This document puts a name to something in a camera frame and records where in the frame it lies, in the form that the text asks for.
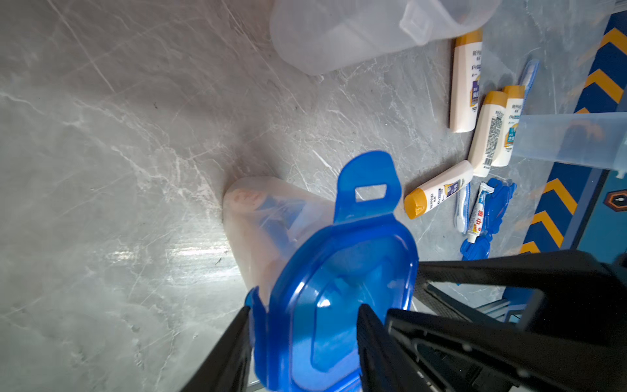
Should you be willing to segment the white lotion bottle horizontal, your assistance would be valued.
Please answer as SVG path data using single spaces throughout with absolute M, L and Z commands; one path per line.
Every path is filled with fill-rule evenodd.
M 463 160 L 426 181 L 404 199 L 404 211 L 413 220 L 450 199 L 467 186 L 474 176 L 473 165 Z

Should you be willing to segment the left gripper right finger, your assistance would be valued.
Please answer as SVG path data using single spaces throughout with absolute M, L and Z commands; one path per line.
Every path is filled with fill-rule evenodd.
M 390 336 L 368 304 L 359 307 L 357 341 L 364 391 L 432 391 L 433 384 Z

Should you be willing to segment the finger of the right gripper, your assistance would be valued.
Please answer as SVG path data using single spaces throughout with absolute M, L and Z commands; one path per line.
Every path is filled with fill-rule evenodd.
M 519 329 L 584 343 L 626 341 L 626 269 L 601 263 L 589 253 L 525 253 L 420 264 L 414 296 L 436 315 L 495 325 L 494 318 L 453 299 L 437 283 L 529 289 L 532 296 Z
M 439 390 L 472 391 L 449 364 L 462 359 L 536 391 L 624 391 L 626 349 L 596 346 L 406 310 L 390 310 L 385 326 L 417 371 Z

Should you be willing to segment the clear plastic cup front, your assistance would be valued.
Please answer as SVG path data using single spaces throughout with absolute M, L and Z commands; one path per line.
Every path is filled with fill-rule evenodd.
M 223 198 L 225 233 L 249 290 L 264 305 L 294 253 L 333 223 L 335 203 L 271 176 L 235 181 Z

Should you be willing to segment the white bottle yellow cap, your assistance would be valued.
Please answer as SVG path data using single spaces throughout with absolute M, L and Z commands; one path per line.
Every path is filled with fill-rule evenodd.
M 475 30 L 455 42 L 449 129 L 473 132 L 477 122 L 481 78 L 483 31 Z

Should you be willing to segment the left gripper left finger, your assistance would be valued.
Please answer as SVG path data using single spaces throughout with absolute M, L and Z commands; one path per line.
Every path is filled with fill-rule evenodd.
M 251 308 L 244 306 L 182 391 L 246 391 L 251 365 Z

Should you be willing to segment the blue toothbrush back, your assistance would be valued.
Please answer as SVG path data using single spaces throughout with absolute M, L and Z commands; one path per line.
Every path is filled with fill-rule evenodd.
M 535 78 L 537 76 L 537 72 L 540 68 L 540 61 L 533 59 L 527 62 L 524 71 L 522 72 L 522 76 L 519 80 L 519 85 L 524 87 L 525 98 L 528 98 L 530 91 L 532 90 L 533 83 L 535 82 Z

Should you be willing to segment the blue toothbrush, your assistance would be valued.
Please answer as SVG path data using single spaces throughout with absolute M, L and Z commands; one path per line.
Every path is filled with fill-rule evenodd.
M 524 71 L 522 72 L 522 76 L 519 80 L 519 85 L 524 87 L 525 98 L 528 98 L 530 91 L 532 90 L 533 83 L 535 82 L 535 78 L 537 76 L 537 72 L 540 68 L 540 61 L 533 59 L 527 62 Z
M 457 193 L 454 225 L 459 233 L 467 234 L 470 219 L 470 191 L 471 184 L 467 183 Z

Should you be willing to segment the toothpaste tube right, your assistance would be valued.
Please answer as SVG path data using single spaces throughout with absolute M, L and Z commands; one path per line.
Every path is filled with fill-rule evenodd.
M 486 219 L 487 198 L 493 192 L 494 188 L 489 186 L 489 184 L 485 182 L 480 184 L 478 197 L 469 220 L 469 228 L 467 230 L 468 243 L 475 243 L 483 232 L 484 222 Z

